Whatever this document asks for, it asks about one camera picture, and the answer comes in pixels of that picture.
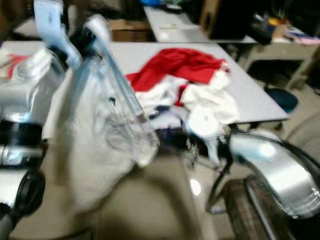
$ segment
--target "white fabric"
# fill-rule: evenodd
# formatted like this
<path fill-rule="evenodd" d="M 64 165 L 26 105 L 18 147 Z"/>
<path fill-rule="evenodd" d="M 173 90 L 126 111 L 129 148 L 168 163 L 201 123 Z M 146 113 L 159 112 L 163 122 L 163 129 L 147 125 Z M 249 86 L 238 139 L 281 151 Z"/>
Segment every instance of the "white fabric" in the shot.
<path fill-rule="evenodd" d="M 219 171 L 221 163 L 217 154 L 217 137 L 224 134 L 224 131 L 223 124 L 217 120 L 215 113 L 208 107 L 197 104 L 188 116 L 185 130 L 189 135 L 195 135 L 203 140 L 208 150 L 209 160 Z"/>
<path fill-rule="evenodd" d="M 167 75 L 149 91 L 138 91 L 135 95 L 145 114 L 150 116 L 157 113 L 154 109 L 157 106 L 172 106 L 175 104 L 179 86 L 187 83 L 188 81 L 183 78 Z"/>
<path fill-rule="evenodd" d="M 104 110 L 102 102 L 96 105 L 99 97 L 97 81 L 90 78 L 78 101 L 74 119 L 63 128 L 63 145 L 69 150 L 69 185 L 75 212 L 97 207 L 119 178 L 134 166 L 131 138 L 113 127 L 111 112 Z"/>
<path fill-rule="evenodd" d="M 181 128 L 181 121 L 185 122 L 189 111 L 181 106 L 171 106 L 170 110 L 150 119 L 150 124 L 154 129 L 176 129 Z"/>
<path fill-rule="evenodd" d="M 198 106 L 203 108 L 202 118 L 213 115 L 222 125 L 228 125 L 239 119 L 235 100 L 226 92 L 230 84 L 228 73 L 217 71 L 209 84 L 190 84 L 181 96 L 181 103 L 193 111 Z"/>

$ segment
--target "table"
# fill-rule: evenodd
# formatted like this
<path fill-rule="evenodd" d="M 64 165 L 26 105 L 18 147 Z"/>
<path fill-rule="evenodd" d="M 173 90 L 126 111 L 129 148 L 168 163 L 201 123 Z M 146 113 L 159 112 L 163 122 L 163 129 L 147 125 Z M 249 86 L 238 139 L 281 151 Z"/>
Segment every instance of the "table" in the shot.
<path fill-rule="evenodd" d="M 313 63 L 313 57 L 318 48 L 318 45 L 301 45 L 294 42 L 273 42 L 267 46 L 256 44 L 249 46 L 248 50 L 241 55 L 239 64 L 247 72 L 255 61 L 301 61 L 286 84 L 286 88 L 291 89 L 299 82 L 303 86 L 307 80 L 308 76 L 305 72 Z"/>
<path fill-rule="evenodd" d="M 250 36 L 245 36 L 243 40 L 210 40 L 202 32 L 201 27 L 193 24 L 185 13 L 167 13 L 150 6 L 145 6 L 144 11 L 156 40 L 161 43 L 247 44 L 245 53 L 239 59 L 239 64 L 245 71 L 249 70 L 253 62 L 259 60 L 301 61 L 287 83 L 287 89 L 299 81 L 304 84 L 307 79 L 304 73 L 313 63 L 313 55 L 318 49 L 317 45 L 304 46 L 285 38 L 274 39 L 266 46 L 257 44 L 257 41 Z"/>
<path fill-rule="evenodd" d="M 7 41 L 3 43 L 4 48 L 24 55 L 31 54 L 43 45 L 41 42 Z M 237 123 L 259 123 L 288 119 L 288 115 L 216 43 L 111 43 L 111 51 L 124 74 L 137 72 L 161 49 L 177 47 L 196 49 L 228 62 L 231 84 L 228 86 L 227 92 L 238 105 L 240 116 Z"/>
<path fill-rule="evenodd" d="M 156 40 L 161 43 L 256 43 L 249 36 L 245 36 L 243 40 L 210 40 L 202 32 L 201 27 L 192 23 L 185 13 L 168 13 L 150 6 L 144 6 L 144 11 Z M 170 25 L 175 26 L 172 29 L 165 29 Z"/>

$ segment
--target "red cloth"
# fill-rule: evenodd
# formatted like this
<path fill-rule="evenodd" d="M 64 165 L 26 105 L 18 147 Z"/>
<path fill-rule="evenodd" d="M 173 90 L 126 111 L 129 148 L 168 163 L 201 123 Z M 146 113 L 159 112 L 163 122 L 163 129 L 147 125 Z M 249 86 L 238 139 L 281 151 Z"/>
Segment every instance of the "red cloth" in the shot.
<path fill-rule="evenodd" d="M 128 74 L 136 92 L 147 92 L 165 75 L 187 79 L 194 83 L 208 84 L 224 59 L 189 48 L 167 48 L 150 59 L 140 72 Z"/>

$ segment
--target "floor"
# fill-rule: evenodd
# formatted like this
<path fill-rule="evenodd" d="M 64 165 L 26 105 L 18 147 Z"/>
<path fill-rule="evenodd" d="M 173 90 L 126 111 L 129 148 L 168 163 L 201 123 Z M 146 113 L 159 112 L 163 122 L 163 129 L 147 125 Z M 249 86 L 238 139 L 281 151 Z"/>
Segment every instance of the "floor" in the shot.
<path fill-rule="evenodd" d="M 290 119 L 283 122 L 283 129 L 280 131 L 274 130 L 276 123 L 264 123 L 260 127 L 273 131 L 282 139 L 286 139 L 288 134 L 303 120 L 318 113 L 320 110 L 320 96 L 316 95 L 313 90 L 306 85 L 303 90 L 293 90 L 292 93 L 299 99 L 299 105 L 294 113 L 290 115 Z M 200 159 L 200 162 L 206 162 L 205 159 Z M 244 178 L 250 174 L 250 170 L 239 165 L 234 165 L 231 169 L 231 176 L 224 180 L 226 182 L 230 178 Z M 204 240 L 228 240 L 235 239 L 232 227 L 227 214 L 211 215 L 205 211 L 205 204 L 209 196 L 214 179 L 217 173 L 211 169 L 198 164 L 194 170 L 188 169 L 191 188 L 195 206 L 202 226 L 202 235 Z M 218 203 L 219 206 L 224 205 L 223 201 Z"/>

